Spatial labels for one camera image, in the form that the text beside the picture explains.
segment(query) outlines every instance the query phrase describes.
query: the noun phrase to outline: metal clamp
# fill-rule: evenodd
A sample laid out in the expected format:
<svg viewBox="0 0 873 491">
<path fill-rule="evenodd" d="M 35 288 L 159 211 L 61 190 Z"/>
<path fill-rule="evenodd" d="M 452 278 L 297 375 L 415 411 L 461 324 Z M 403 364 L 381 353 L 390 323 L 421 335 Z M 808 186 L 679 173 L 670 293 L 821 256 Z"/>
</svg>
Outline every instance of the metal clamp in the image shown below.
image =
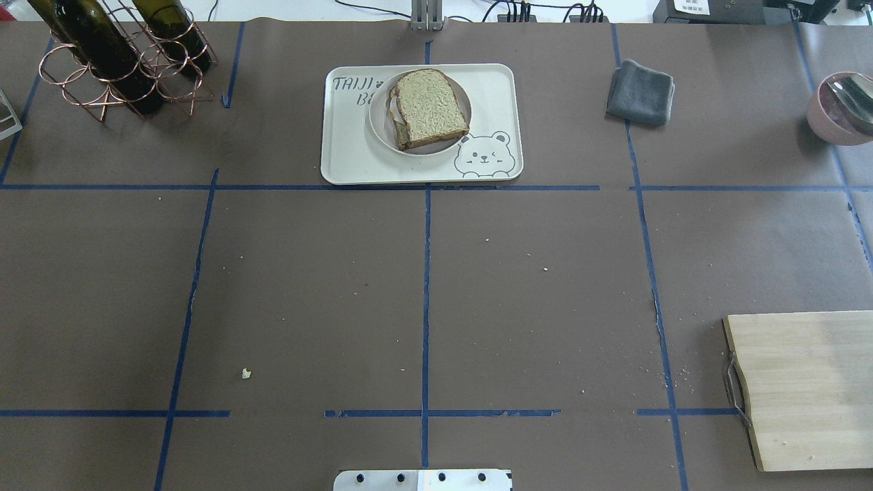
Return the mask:
<svg viewBox="0 0 873 491">
<path fill-rule="evenodd" d="M 443 29 L 443 0 L 412 0 L 413 31 L 441 31 Z"/>
<path fill-rule="evenodd" d="M 737 403 L 737 393 L 736 388 L 733 383 L 733 370 L 737 364 L 737 354 L 731 351 L 731 357 L 728 360 L 727 368 L 725 369 L 725 391 L 727 392 L 727 401 L 731 403 L 733 409 L 736 410 L 737 414 L 743 419 L 743 423 L 746 423 L 747 428 L 752 428 L 752 420 L 746 415 L 743 411 L 743 408 L 739 407 Z"/>
</svg>

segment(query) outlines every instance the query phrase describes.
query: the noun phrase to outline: white label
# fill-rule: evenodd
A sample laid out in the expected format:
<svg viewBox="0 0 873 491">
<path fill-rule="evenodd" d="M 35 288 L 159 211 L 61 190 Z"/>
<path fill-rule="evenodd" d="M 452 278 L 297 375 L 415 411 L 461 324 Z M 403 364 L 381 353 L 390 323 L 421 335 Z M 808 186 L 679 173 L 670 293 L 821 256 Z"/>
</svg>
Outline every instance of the white label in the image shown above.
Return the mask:
<svg viewBox="0 0 873 491">
<path fill-rule="evenodd" d="M 709 15 L 709 0 L 673 0 L 673 6 L 680 12 L 699 16 Z"/>
</svg>

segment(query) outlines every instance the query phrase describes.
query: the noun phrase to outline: white tray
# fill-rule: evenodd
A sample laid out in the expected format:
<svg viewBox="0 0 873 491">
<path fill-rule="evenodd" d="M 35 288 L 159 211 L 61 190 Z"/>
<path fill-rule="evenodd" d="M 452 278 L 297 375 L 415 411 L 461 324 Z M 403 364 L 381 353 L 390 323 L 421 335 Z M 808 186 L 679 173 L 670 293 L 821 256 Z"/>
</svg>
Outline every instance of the white tray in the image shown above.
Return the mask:
<svg viewBox="0 0 873 491">
<path fill-rule="evenodd" d="M 430 155 L 392 148 L 376 135 L 369 117 L 370 103 L 390 89 L 385 82 L 422 68 L 436 68 L 457 82 L 472 114 L 468 136 Z M 523 168 L 515 79 L 508 66 L 341 66 L 325 79 L 321 175 L 330 183 L 505 181 Z"/>
</svg>

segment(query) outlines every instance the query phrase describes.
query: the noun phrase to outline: sandwich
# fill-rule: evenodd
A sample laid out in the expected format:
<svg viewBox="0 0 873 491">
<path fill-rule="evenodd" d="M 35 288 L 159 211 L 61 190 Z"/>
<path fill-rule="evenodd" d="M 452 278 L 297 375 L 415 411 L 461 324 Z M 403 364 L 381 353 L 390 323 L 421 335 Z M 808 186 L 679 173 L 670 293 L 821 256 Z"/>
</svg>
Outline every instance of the sandwich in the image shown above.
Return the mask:
<svg viewBox="0 0 873 491">
<path fill-rule="evenodd" d="M 400 150 L 455 140 L 470 132 L 448 77 L 432 68 L 403 75 L 388 92 L 388 111 Z"/>
</svg>

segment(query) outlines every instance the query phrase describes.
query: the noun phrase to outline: brown table surface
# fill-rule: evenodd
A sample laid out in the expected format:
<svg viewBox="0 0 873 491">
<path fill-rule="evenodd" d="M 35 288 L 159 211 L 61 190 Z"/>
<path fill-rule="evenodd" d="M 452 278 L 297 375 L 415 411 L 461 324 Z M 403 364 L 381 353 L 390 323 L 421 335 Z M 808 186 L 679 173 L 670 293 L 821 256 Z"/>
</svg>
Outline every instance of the brown table surface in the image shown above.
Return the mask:
<svg viewBox="0 0 873 491">
<path fill-rule="evenodd" d="M 35 78 L 48 30 L 0 23 L 25 118 L 0 142 L 0 489 L 328 490 L 420 467 L 525 490 L 873 487 L 755 469 L 721 326 L 873 308 L 873 146 L 804 121 L 813 82 L 873 73 L 852 50 L 873 30 L 203 30 L 230 108 L 100 125 Z M 426 52 L 514 71 L 521 176 L 326 183 L 327 73 Z M 624 58 L 674 77 L 666 127 L 604 115 Z"/>
</svg>

